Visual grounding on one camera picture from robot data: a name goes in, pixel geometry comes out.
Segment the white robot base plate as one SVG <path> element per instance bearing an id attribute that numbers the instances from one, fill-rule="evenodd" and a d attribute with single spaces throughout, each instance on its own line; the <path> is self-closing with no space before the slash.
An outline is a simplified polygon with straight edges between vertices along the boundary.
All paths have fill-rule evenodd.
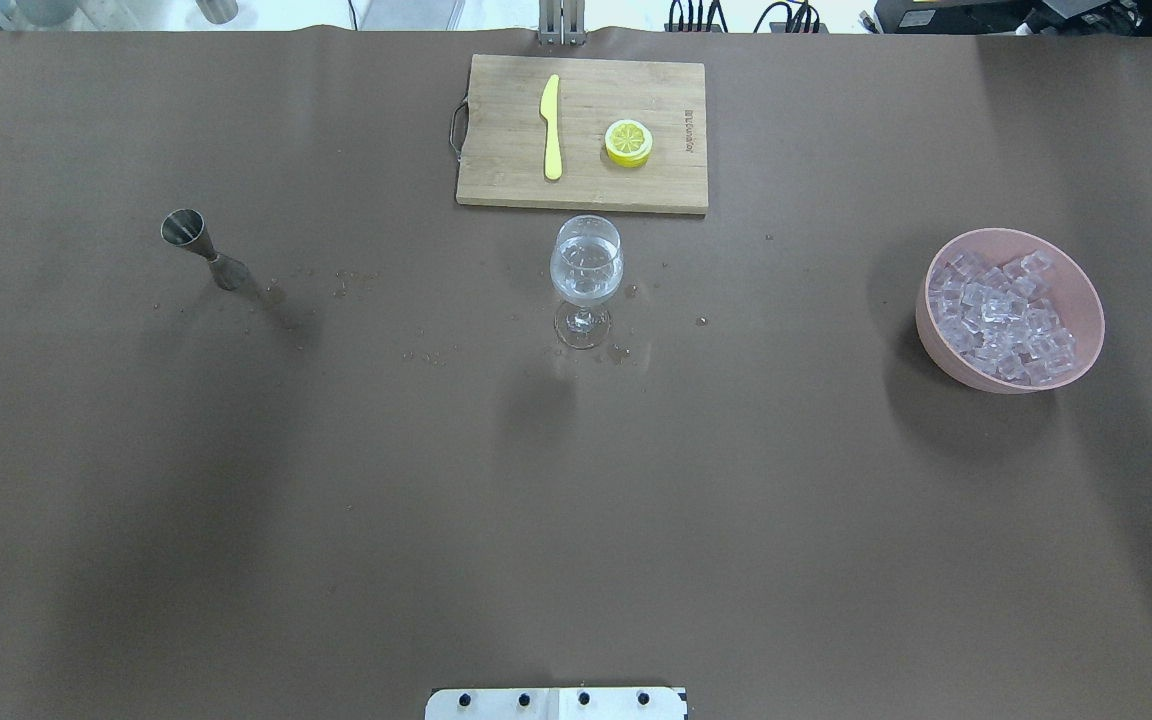
<path id="1" fill-rule="evenodd" d="M 689 719 L 685 689 L 667 685 L 438 689 L 425 719 Z"/>

